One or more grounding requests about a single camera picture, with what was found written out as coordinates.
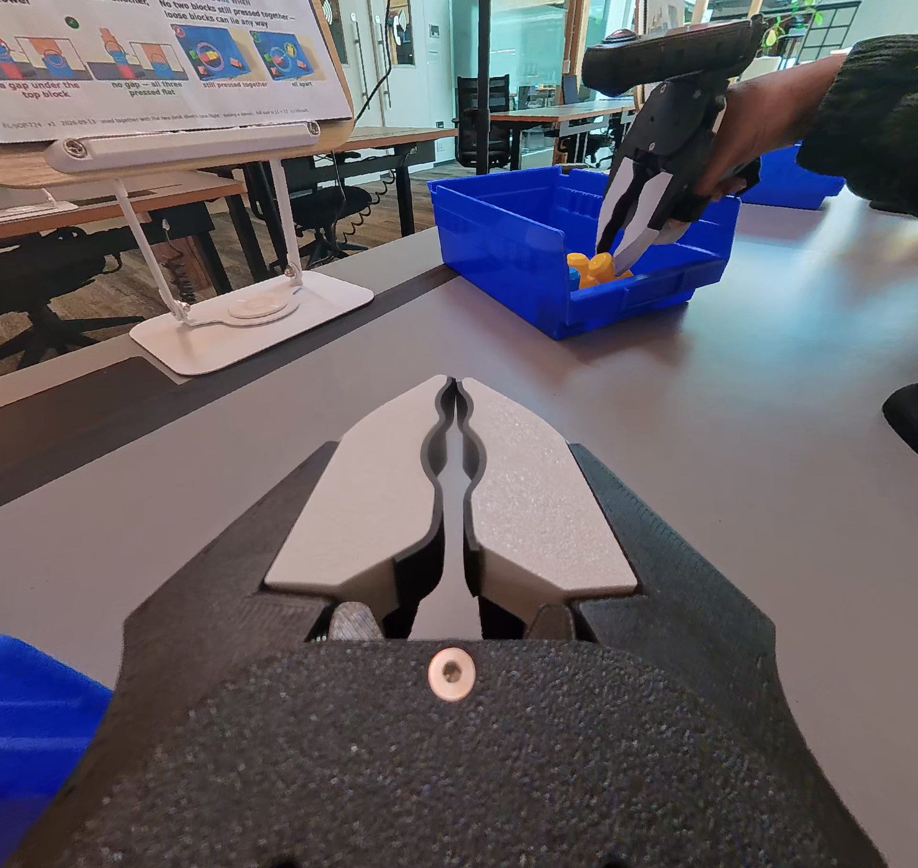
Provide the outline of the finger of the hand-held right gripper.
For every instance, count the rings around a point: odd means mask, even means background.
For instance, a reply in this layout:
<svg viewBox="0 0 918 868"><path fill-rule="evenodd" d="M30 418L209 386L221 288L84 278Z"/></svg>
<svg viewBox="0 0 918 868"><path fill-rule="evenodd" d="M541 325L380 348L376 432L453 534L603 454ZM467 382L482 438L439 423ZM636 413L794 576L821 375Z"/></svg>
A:
<svg viewBox="0 0 918 868"><path fill-rule="evenodd" d="M646 250L657 242L665 219L655 218L658 206L667 196L673 175L661 171L650 178L642 187L634 208L626 213L622 239L614 254L616 273L625 273L632 268Z"/></svg>
<svg viewBox="0 0 918 868"><path fill-rule="evenodd" d="M633 208L636 195L632 189L633 184L634 162L630 158L622 158L610 172L610 180L601 202L595 254L612 253L612 245Z"/></svg>

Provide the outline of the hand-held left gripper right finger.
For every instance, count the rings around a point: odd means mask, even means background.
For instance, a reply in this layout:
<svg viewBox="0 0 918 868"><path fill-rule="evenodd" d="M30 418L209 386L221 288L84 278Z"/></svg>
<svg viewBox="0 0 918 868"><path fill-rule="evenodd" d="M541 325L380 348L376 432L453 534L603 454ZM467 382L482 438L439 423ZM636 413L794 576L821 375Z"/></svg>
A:
<svg viewBox="0 0 918 868"><path fill-rule="evenodd" d="M465 579L484 621L534 621L548 605L627 597L638 578L568 440L473 378L456 385L469 484Z"/></svg>

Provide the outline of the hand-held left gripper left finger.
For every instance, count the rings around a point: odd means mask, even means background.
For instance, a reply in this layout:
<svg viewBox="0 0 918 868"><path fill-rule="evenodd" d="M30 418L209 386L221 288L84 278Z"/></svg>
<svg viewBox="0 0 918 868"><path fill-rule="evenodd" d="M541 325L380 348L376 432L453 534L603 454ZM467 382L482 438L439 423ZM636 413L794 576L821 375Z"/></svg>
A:
<svg viewBox="0 0 918 868"><path fill-rule="evenodd" d="M264 584L365 604L384 628L413 626L443 570L438 476L455 380L437 375L340 439Z"/></svg>

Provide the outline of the blue plastic bin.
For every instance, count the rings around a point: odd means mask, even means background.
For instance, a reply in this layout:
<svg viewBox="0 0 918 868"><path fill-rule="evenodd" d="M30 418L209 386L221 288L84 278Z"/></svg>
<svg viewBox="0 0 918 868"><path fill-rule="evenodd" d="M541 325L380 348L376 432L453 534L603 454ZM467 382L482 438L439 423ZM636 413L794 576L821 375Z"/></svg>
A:
<svg viewBox="0 0 918 868"><path fill-rule="evenodd" d="M567 257L595 254L607 179L549 166L430 182L444 264L556 340L679 306L721 280L737 197L709 204L677 242L651 246L632 277L574 290Z"/></svg>
<svg viewBox="0 0 918 868"><path fill-rule="evenodd" d="M1 636L1 862L75 770L111 698L98 681Z"/></svg>
<svg viewBox="0 0 918 868"><path fill-rule="evenodd" d="M836 197L844 187L841 176L813 173L797 163L801 144L764 154L759 181L739 196L745 203L790 209L819 210L826 198Z"/></svg>

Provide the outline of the person's right forearm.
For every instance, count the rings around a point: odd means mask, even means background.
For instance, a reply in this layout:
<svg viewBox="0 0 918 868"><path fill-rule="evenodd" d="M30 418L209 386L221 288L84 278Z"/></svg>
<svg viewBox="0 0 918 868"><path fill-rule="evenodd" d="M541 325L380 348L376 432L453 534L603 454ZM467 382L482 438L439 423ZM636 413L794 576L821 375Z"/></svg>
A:
<svg viewBox="0 0 918 868"><path fill-rule="evenodd" d="M797 163L842 177L879 209L917 216L917 35L855 44L823 98Z"/></svg>

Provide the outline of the person's right hand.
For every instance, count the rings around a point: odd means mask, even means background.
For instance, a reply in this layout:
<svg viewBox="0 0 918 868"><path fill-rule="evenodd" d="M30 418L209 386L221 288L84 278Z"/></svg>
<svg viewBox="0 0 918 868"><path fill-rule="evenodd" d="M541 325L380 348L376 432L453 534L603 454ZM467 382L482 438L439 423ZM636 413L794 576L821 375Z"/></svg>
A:
<svg viewBox="0 0 918 868"><path fill-rule="evenodd" d="M695 193L706 198L732 195L743 187L736 170L799 142L809 132L846 58L843 52L730 85Z"/></svg>

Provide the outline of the green potted plant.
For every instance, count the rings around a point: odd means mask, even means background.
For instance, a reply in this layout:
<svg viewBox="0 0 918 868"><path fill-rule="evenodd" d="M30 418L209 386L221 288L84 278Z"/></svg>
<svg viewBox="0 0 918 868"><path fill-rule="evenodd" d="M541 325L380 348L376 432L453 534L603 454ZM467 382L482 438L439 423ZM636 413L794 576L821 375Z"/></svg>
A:
<svg viewBox="0 0 918 868"><path fill-rule="evenodd" d="M820 0L789 0L789 7L765 17L765 34L760 45L760 57L787 59L792 56L799 40L806 37L814 23L821 22Z"/></svg>

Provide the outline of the black tripod stand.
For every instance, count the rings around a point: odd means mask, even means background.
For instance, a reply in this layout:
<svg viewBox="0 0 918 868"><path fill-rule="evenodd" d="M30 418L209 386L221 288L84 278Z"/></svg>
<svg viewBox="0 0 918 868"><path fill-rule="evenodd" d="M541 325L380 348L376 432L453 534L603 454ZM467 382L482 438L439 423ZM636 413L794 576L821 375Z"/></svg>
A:
<svg viewBox="0 0 918 868"><path fill-rule="evenodd" d="M477 0L477 106L476 106L476 173L490 171L490 45L492 0Z"/></svg>

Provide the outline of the white desk stand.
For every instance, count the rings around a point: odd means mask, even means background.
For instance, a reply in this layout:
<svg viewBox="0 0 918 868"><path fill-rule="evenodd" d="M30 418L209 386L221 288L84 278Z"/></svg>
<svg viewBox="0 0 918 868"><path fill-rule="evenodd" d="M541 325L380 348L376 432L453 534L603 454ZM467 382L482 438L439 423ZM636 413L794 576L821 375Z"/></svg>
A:
<svg viewBox="0 0 918 868"><path fill-rule="evenodd" d="M235 365L296 335L369 304L373 291L304 270L281 154L320 140L314 120L260 126L67 138L49 145L50 168L69 176L99 174L114 196L156 280L167 314L130 331L139 348L176 375L193 378ZM288 266L280 276L198 304L177 300L142 229L122 177L190 162L233 165L269 157Z"/></svg>

